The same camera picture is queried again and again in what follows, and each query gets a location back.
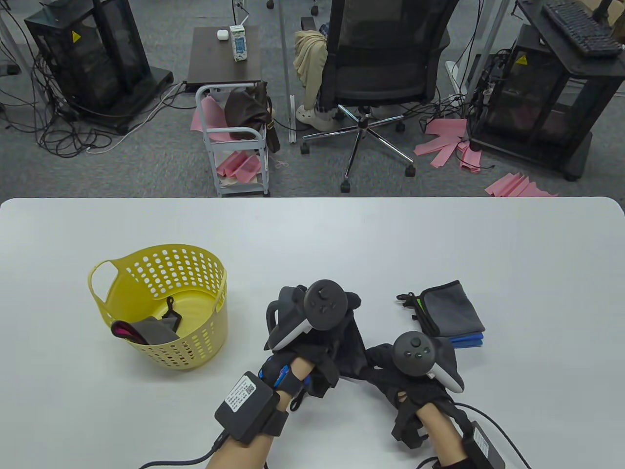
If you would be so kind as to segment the person's right hand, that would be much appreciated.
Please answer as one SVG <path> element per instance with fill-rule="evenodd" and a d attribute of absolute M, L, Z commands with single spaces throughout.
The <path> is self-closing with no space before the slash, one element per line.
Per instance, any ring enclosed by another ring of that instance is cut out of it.
<path fill-rule="evenodd" d="M 366 350 L 368 367 L 361 372 L 366 382 L 374 385 L 397 409 L 413 409 L 420 424 L 429 427 L 433 422 L 454 419 L 463 427 L 469 424 L 466 413 L 453 403 L 440 382 L 435 379 L 409 377 L 393 362 L 393 347 L 385 343 Z"/>

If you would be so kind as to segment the person's left hand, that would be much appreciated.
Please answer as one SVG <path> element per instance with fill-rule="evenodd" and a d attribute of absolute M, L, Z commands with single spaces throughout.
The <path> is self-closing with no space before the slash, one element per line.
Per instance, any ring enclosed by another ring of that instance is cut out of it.
<path fill-rule="evenodd" d="M 361 371 L 368 366 L 364 342 L 354 319 L 354 310 L 361 306 L 361 299 L 350 291 L 346 292 L 346 299 L 346 313 L 334 328 L 301 332 L 280 349 L 270 342 L 264 346 L 264 350 L 271 350 L 283 364 L 295 358 L 312 362 L 313 371 L 304 379 L 303 388 L 313 397 L 322 398 L 341 377 L 359 379 Z"/>

